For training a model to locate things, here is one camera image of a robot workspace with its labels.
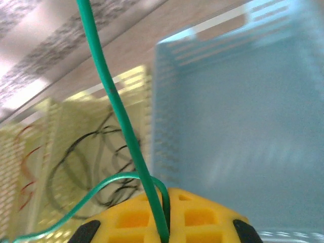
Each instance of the black rubber pad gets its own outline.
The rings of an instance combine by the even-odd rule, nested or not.
[[[68,243],[90,243],[100,226],[99,220],[93,220],[81,225]]]
[[[256,230],[242,220],[233,220],[234,227],[241,243],[263,243]]]

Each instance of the blue basket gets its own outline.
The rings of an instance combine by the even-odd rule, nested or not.
[[[243,9],[243,27],[199,38]],[[324,240],[323,26],[316,2],[259,0],[160,41],[153,174],[265,240]]]

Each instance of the plastic bin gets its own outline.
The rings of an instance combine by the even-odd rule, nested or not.
[[[0,238],[30,230],[57,107],[47,99],[0,129]]]
[[[135,133],[141,141],[141,147],[147,151],[145,145],[147,131],[144,129],[145,110],[147,107],[147,87],[150,80],[147,78],[145,66],[139,66],[131,69],[114,78],[118,92],[121,96],[124,106],[128,112]],[[48,197],[47,181],[53,168],[61,161],[67,153],[68,148],[81,136],[96,131],[103,123],[107,115],[111,112],[111,105],[103,90],[102,84],[91,87],[88,90],[81,91],[60,104],[59,118],[54,129],[53,146],[50,153],[50,161],[43,171],[42,182],[39,185],[38,194],[36,196],[38,207],[35,208],[34,217],[30,219],[30,225],[34,232],[44,230],[53,225],[64,215],[63,212],[54,208]],[[115,116],[111,117],[105,125],[119,128],[119,124]],[[68,164],[70,170],[79,181],[88,188],[94,187],[101,180],[107,177],[105,170],[111,173],[116,172],[112,165],[113,153],[106,146],[102,148],[101,156],[97,160],[98,151],[101,146],[101,137],[94,134],[88,136],[77,146],[78,152],[71,153],[66,159],[65,164]],[[109,135],[110,146],[115,149],[125,145],[125,140],[121,133]],[[126,157],[130,157],[128,149],[123,149],[121,152]],[[82,161],[88,162],[87,171],[84,168]],[[94,179],[90,184],[86,178],[86,173],[94,173],[95,164],[99,162],[98,178]],[[73,182],[64,166],[61,166],[52,183],[52,194],[55,200],[61,205],[65,212],[71,210],[89,191],[81,189],[77,183]],[[102,200],[106,200],[109,195],[116,190],[120,185],[111,184],[101,192]],[[105,210],[105,207],[100,207],[91,200],[78,213],[78,216],[90,217],[96,213]],[[50,233],[46,237],[38,240],[38,242],[61,242],[67,243],[76,229],[83,223],[83,220],[70,219],[60,229]]]
[[[255,0],[156,46],[153,174],[246,215],[264,241],[324,240],[322,17],[314,1]]]

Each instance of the gray patterned surface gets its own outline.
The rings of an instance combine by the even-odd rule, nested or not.
[[[139,0],[93,1],[92,8],[98,30],[107,26],[137,2]],[[41,77],[85,41],[83,26],[77,13],[0,79],[0,106],[15,91]]]
[[[42,0],[0,1],[0,39],[15,27]]]

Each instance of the yellow plastic object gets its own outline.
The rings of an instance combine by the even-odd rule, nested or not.
[[[248,219],[220,204],[190,192],[171,188],[171,230],[169,243],[239,243],[233,220]],[[158,243],[152,212],[145,194],[98,214],[91,243]]]

